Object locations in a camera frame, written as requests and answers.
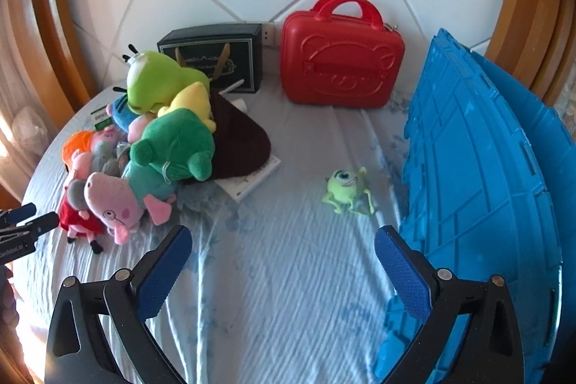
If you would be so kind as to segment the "green turtle duck plush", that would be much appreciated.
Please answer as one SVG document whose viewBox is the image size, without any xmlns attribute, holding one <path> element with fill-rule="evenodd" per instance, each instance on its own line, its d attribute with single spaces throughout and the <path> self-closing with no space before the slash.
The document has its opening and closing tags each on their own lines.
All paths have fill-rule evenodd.
<svg viewBox="0 0 576 384">
<path fill-rule="evenodd" d="M 213 170 L 216 146 L 207 89 L 199 82 L 182 89 L 131 146 L 131 161 L 153 168 L 167 182 L 204 181 Z"/>
</svg>

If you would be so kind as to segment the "red dress pig plush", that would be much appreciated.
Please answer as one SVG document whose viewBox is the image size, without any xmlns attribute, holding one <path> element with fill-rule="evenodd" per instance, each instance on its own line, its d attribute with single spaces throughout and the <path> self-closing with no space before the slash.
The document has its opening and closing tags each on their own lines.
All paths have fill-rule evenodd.
<svg viewBox="0 0 576 384">
<path fill-rule="evenodd" d="M 67 184 L 59 205 L 59 227 L 66 231 L 66 242 L 75 243 L 78 237 L 85 237 L 93 254 L 99 255 L 103 247 L 98 237 L 104 233 L 104 225 L 90 211 L 84 197 L 86 180 L 73 179 Z"/>
</svg>

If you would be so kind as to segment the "large pink pig plush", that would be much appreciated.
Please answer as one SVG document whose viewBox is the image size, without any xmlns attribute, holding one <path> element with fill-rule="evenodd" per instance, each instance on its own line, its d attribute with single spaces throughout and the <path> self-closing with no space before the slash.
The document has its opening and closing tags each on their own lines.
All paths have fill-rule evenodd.
<svg viewBox="0 0 576 384">
<path fill-rule="evenodd" d="M 155 225 L 172 214 L 178 185 L 151 166 L 130 161 L 121 176 L 93 172 L 88 176 L 84 197 L 91 212 L 105 226 L 116 245 L 128 242 L 147 213 Z"/>
</svg>

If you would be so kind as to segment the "orange dress pig plush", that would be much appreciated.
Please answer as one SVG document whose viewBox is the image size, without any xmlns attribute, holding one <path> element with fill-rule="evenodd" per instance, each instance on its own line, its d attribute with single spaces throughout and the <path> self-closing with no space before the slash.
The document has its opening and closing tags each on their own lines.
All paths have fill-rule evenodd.
<svg viewBox="0 0 576 384">
<path fill-rule="evenodd" d="M 81 175 L 81 171 L 74 168 L 73 162 L 75 157 L 92 157 L 96 151 L 96 147 L 103 142 L 115 146 L 118 142 L 124 141 L 126 137 L 126 132 L 123 132 L 116 125 L 109 125 L 99 131 L 75 132 L 66 139 L 60 152 L 68 174 L 71 177 Z"/>
</svg>

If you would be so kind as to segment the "small green white box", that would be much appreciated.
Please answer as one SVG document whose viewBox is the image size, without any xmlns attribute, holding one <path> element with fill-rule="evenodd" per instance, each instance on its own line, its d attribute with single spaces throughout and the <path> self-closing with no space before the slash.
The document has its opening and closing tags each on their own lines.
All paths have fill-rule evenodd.
<svg viewBox="0 0 576 384">
<path fill-rule="evenodd" d="M 93 126 L 97 132 L 104 130 L 113 124 L 111 117 L 111 104 L 104 105 L 90 113 Z"/>
</svg>

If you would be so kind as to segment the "blue shirt pig plush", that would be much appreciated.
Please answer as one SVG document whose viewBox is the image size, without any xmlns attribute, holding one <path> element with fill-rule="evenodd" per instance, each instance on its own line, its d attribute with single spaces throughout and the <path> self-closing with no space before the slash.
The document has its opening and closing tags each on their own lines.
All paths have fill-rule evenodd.
<svg viewBox="0 0 576 384">
<path fill-rule="evenodd" d="M 153 113 L 136 114 L 128 106 L 128 95 L 121 95 L 107 105 L 107 115 L 114 125 L 127 135 L 127 140 L 133 144 L 141 139 L 145 128 L 156 119 Z"/>
</svg>

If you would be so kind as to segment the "blue plastic crate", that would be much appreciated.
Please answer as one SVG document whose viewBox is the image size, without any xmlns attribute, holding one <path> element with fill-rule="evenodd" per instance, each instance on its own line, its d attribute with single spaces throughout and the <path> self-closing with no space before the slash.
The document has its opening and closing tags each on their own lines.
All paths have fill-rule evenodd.
<svg viewBox="0 0 576 384">
<path fill-rule="evenodd" d="M 436 269 L 504 278 L 516 311 L 524 382 L 571 379 L 575 352 L 575 144 L 558 113 L 517 79 L 440 30 L 429 44 L 404 135 L 408 212 L 395 230 Z M 443 377 L 468 318 L 435 370 Z M 422 323 L 395 289 L 375 363 L 384 383 Z"/>
</svg>

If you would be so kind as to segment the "light green frog plush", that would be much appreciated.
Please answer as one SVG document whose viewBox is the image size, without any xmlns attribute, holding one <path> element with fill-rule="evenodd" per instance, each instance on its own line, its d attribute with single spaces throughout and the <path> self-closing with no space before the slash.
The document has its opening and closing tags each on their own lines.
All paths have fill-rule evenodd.
<svg viewBox="0 0 576 384">
<path fill-rule="evenodd" d="M 176 48 L 176 58 L 158 51 L 138 51 L 128 45 L 133 55 L 123 55 L 129 70 L 126 81 L 127 105 L 136 114 L 157 113 L 168 106 L 186 87 L 199 83 L 210 91 L 210 79 L 198 69 L 187 67 Z"/>
</svg>

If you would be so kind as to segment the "wooden chair back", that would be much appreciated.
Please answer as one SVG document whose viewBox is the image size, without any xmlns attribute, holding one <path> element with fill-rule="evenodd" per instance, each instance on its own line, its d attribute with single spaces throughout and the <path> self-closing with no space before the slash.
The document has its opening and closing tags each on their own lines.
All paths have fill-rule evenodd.
<svg viewBox="0 0 576 384">
<path fill-rule="evenodd" d="M 29 106 L 54 135 L 98 92 L 68 0 L 1 0 L 1 204 L 12 208 L 38 159 L 12 134 Z"/>
</svg>

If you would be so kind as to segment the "white booklet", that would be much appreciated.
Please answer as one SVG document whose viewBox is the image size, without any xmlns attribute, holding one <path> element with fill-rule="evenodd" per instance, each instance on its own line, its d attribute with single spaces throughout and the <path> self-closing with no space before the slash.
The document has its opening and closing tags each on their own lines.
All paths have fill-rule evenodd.
<svg viewBox="0 0 576 384">
<path fill-rule="evenodd" d="M 272 175 L 281 164 L 280 158 L 271 155 L 263 167 L 258 168 L 249 175 L 232 177 L 231 179 L 216 179 L 215 183 L 236 203 L 240 203 L 269 175 Z"/>
</svg>

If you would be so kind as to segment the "light blue tablecloth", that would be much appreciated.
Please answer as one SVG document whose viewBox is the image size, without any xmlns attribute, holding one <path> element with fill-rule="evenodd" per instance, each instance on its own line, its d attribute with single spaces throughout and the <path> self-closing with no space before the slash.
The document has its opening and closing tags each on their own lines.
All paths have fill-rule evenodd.
<svg viewBox="0 0 576 384">
<path fill-rule="evenodd" d="M 370 383 L 392 294 L 373 243 L 406 212 L 410 100 L 296 105 L 269 79 L 245 101 L 281 164 L 240 203 L 212 182 L 181 189 L 171 223 L 192 253 L 149 329 L 189 383 Z M 376 212 L 335 213 L 326 179 L 361 167 Z"/>
</svg>

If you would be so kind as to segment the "green one-eyed monster plush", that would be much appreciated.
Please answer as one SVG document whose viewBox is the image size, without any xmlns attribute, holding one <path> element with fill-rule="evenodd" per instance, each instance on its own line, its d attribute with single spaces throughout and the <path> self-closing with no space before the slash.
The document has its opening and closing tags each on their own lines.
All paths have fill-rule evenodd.
<svg viewBox="0 0 576 384">
<path fill-rule="evenodd" d="M 347 208 L 352 213 L 373 215 L 376 208 L 367 175 L 365 167 L 356 171 L 337 170 L 326 179 L 326 193 L 322 202 L 331 205 L 337 214 L 343 214 L 344 208 Z"/>
</svg>

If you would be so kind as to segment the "dark maroon cloth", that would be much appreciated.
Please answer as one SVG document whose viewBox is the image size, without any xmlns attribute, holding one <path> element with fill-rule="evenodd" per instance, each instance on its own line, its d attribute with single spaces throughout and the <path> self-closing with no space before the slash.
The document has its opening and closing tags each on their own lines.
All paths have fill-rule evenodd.
<svg viewBox="0 0 576 384">
<path fill-rule="evenodd" d="M 269 160 L 266 131 L 216 91 L 210 92 L 216 131 L 210 179 L 232 179 L 256 172 Z"/>
</svg>

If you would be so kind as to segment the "red toy suitcase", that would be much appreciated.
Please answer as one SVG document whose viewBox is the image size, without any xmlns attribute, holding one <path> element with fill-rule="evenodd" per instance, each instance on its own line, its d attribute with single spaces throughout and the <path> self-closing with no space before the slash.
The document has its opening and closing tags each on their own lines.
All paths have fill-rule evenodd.
<svg viewBox="0 0 576 384">
<path fill-rule="evenodd" d="M 300 104 L 380 108 L 404 53 L 401 35 L 368 0 L 318 0 L 283 23 L 282 88 Z"/>
</svg>

